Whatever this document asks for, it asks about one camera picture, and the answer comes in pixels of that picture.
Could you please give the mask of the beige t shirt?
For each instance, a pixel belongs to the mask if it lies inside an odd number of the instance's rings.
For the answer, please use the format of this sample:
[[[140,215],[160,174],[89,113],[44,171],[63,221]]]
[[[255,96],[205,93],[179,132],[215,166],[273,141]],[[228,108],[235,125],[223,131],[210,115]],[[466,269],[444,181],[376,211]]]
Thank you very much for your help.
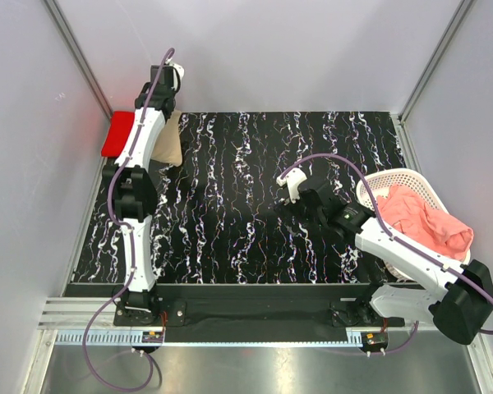
[[[175,110],[160,131],[152,151],[151,159],[175,167],[182,165],[182,147],[179,121],[181,111]]]

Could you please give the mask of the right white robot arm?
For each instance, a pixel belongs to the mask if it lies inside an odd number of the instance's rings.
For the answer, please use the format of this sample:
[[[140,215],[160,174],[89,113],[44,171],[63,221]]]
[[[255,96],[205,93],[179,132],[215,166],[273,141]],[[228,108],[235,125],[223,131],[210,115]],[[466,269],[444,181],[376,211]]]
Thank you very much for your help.
[[[369,197],[346,203],[325,181],[309,178],[298,168],[278,176],[276,182],[287,189],[284,202],[297,206],[299,218],[417,282],[416,288],[372,286],[353,304],[362,323],[371,326],[383,318],[433,323],[461,345],[471,344],[481,332],[493,311],[493,282],[484,263],[451,259],[409,240],[391,226],[382,227]]]

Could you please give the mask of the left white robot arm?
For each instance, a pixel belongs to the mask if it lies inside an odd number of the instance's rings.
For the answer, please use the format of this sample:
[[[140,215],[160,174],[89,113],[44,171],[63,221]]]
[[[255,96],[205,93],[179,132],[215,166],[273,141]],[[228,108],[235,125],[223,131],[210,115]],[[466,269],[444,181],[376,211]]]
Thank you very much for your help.
[[[170,59],[150,68],[122,152],[103,168],[108,214],[122,233],[125,258],[124,284],[115,295],[118,325],[132,320],[151,325],[164,314],[152,269],[150,230],[158,195],[149,165],[155,142],[173,115],[183,75],[183,68]]]

